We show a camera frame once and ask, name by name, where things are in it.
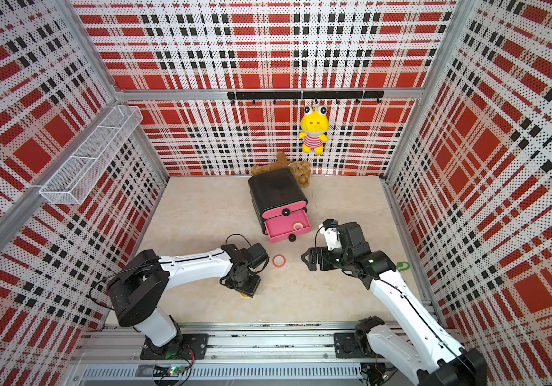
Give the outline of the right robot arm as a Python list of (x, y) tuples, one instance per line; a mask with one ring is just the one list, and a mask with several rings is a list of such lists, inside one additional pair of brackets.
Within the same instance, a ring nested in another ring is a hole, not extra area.
[(382, 319), (369, 317), (356, 326), (356, 340), (365, 355), (379, 355), (415, 385), (485, 385), (488, 364), (476, 349), (467, 350), (416, 299), (382, 251), (372, 251), (356, 222), (325, 220), (318, 233), (324, 247), (308, 249), (302, 260), (309, 270), (340, 270), (362, 282), (403, 329), (404, 339)]

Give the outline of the red tape roll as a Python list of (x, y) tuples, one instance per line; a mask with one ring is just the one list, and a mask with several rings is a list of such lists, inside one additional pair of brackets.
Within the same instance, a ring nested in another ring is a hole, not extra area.
[(275, 268), (283, 268), (287, 263), (287, 259), (283, 255), (276, 255), (272, 258), (272, 264)]

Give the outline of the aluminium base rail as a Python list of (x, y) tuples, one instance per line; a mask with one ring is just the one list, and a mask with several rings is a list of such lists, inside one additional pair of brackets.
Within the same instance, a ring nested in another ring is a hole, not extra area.
[(163, 368), (179, 368), (184, 384), (359, 385), (373, 365), (387, 370), (390, 384), (408, 384), (382, 357), (363, 358), (353, 346), (336, 347), (336, 334), (352, 334), (353, 322), (187, 323), (185, 336), (206, 335), (196, 360), (142, 360), (144, 338), (126, 328), (90, 332), (74, 352), (64, 385), (153, 385)]

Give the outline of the black hook rail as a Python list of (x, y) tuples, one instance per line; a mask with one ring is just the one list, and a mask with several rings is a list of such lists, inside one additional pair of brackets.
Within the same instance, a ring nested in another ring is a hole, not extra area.
[(228, 92), (230, 101), (285, 101), (285, 100), (380, 100), (385, 91), (280, 91), (280, 92)]

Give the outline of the small green toy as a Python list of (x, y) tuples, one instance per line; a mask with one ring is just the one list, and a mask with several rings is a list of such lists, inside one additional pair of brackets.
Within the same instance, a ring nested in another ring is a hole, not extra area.
[(403, 272), (410, 269), (410, 263), (409, 262), (397, 262), (396, 263), (397, 271)]

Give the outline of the brown teddy bear plush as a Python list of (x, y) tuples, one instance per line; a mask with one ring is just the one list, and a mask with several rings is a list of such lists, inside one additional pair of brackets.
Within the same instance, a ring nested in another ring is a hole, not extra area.
[(310, 185), (311, 164), (307, 161), (290, 162), (284, 152), (279, 151), (276, 161), (266, 165), (254, 165), (250, 168), (251, 175), (261, 175), (267, 172), (289, 169), (295, 177), (298, 185), (307, 188)]

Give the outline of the black drawer cabinet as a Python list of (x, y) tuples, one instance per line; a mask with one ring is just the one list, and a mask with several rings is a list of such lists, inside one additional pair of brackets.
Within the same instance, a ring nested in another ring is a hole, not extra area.
[(273, 207), (304, 200), (308, 202), (301, 187), (289, 169), (275, 170), (248, 179), (251, 202), (258, 217), (262, 232), (266, 235), (265, 219), (261, 214)]

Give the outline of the green circuit board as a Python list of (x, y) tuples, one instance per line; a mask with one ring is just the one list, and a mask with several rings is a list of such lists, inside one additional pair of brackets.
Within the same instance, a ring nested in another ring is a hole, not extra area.
[(179, 377), (182, 376), (189, 369), (189, 366), (183, 365), (168, 365), (168, 366), (155, 366), (155, 376), (158, 377)]

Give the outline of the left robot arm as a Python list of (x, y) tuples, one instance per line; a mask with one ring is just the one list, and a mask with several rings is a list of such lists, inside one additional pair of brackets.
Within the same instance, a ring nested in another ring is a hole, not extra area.
[(182, 257), (140, 252), (107, 282), (106, 289), (121, 327), (142, 333), (153, 347), (165, 347), (181, 335), (174, 319), (159, 306), (163, 294), (177, 286), (217, 278), (224, 287), (253, 297), (269, 257), (257, 243), (247, 249), (225, 244), (206, 253)]

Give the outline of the yellow frog plush toy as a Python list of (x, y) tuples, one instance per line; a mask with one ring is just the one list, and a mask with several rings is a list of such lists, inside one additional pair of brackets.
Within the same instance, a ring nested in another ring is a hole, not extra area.
[(327, 108), (320, 106), (318, 109), (313, 109), (311, 106), (305, 106), (300, 128), (299, 139), (303, 143), (303, 152), (321, 155), (324, 152), (324, 145), (329, 141)]

